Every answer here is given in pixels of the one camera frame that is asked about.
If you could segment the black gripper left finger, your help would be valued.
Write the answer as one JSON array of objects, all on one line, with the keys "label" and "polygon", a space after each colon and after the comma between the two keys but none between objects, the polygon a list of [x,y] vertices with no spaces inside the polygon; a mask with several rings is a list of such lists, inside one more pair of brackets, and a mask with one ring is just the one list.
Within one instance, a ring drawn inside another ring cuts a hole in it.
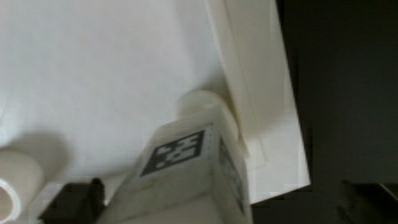
[{"label": "black gripper left finger", "polygon": [[104,210],[104,184],[67,183],[39,215],[42,224],[96,224]]}]

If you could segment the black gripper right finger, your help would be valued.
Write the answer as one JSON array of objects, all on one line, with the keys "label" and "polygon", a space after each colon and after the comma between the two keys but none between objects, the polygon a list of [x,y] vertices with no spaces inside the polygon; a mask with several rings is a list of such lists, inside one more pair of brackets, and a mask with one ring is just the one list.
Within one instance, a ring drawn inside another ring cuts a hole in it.
[{"label": "black gripper right finger", "polygon": [[339,184],[335,224],[398,224],[398,183]]}]

